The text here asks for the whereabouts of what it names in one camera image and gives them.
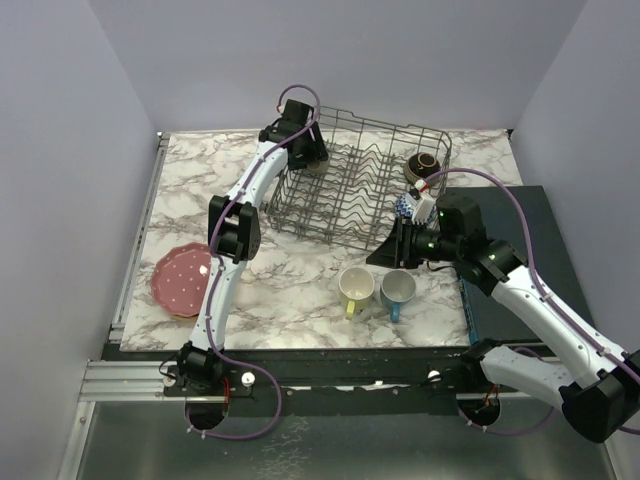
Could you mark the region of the small grey mug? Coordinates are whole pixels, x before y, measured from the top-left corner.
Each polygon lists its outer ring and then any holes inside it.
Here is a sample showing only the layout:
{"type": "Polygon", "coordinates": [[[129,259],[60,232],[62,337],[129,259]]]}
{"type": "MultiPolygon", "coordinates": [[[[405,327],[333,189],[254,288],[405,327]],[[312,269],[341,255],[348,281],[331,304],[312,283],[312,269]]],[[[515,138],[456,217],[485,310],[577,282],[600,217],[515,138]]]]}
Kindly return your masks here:
{"type": "Polygon", "coordinates": [[[306,166],[305,171],[311,175],[324,175],[329,168],[329,164],[330,162],[328,160],[310,162],[306,166]]]}

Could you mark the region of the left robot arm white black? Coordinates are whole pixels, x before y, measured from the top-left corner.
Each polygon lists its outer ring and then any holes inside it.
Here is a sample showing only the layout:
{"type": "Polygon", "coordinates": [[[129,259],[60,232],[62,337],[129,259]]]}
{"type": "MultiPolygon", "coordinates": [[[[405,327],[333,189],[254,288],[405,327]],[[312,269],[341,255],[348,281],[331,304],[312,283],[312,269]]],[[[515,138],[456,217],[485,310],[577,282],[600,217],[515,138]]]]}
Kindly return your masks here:
{"type": "Polygon", "coordinates": [[[220,387],[220,355],[231,303],[242,272],[261,244],[258,209],[284,169],[300,170],[328,160],[318,116],[318,107],[287,100],[280,117],[259,132],[247,170],[226,195],[209,201],[210,280],[196,326],[178,351],[176,366],[167,372],[176,388],[209,395],[220,387]]]}

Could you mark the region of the red blue patterned bowl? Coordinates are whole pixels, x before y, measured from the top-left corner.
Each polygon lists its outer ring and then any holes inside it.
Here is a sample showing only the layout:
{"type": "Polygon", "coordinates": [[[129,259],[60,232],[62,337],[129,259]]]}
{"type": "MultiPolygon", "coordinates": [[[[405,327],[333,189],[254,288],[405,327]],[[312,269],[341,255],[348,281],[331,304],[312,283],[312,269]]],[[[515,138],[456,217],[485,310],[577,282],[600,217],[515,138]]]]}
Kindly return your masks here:
{"type": "Polygon", "coordinates": [[[399,196],[395,202],[394,211],[397,217],[411,219],[414,212],[413,197],[407,193],[399,196]]]}

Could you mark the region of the dark brown patterned bowl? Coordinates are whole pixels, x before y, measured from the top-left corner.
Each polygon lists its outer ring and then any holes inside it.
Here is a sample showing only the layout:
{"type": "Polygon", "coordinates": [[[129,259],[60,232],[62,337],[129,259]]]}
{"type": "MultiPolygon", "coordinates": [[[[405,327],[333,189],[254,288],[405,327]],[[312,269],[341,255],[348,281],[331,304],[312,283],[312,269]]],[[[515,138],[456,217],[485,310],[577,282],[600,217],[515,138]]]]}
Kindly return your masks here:
{"type": "Polygon", "coordinates": [[[403,173],[409,185],[441,170],[440,162],[430,153],[420,152],[412,155],[403,166],[403,173]]]}

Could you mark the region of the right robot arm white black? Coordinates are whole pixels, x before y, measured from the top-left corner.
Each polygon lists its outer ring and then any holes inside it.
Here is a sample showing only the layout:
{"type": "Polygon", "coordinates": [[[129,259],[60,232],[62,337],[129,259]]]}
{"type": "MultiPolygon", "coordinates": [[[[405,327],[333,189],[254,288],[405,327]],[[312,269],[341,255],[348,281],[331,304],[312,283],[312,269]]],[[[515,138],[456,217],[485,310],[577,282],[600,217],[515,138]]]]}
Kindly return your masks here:
{"type": "Polygon", "coordinates": [[[602,443],[639,411],[639,355],[607,340],[540,280],[531,257],[486,233],[479,205],[447,193],[436,203],[439,227],[396,218],[366,262],[415,269],[451,263],[460,276],[503,305],[556,355],[553,366],[492,339],[464,354],[460,379],[480,392],[491,384],[526,393],[560,411],[585,439],[602,443]]]}

